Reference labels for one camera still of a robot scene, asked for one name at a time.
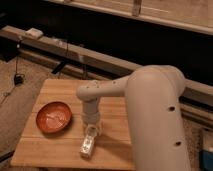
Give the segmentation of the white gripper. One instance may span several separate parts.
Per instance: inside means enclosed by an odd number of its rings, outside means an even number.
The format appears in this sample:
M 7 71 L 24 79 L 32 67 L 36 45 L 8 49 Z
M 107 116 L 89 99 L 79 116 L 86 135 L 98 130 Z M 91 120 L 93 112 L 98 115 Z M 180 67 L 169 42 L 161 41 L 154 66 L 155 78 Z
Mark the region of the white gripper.
M 82 121 L 83 121 L 83 132 L 86 136 L 90 132 L 90 127 L 94 127 L 98 130 L 98 135 L 102 135 L 103 130 L 103 123 L 100 121 L 100 113 L 99 112 L 93 112 L 93 113 L 87 113 L 84 112 L 82 114 Z

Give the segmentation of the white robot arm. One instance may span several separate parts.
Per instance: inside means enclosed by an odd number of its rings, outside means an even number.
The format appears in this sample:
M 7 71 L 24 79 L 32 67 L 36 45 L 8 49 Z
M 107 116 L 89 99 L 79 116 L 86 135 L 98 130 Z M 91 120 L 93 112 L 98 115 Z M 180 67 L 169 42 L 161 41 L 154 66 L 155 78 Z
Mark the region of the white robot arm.
M 99 100 L 125 98 L 129 133 L 136 171 L 191 171 L 179 97 L 185 77 L 174 66 L 149 65 L 120 79 L 80 86 L 82 120 L 100 121 Z

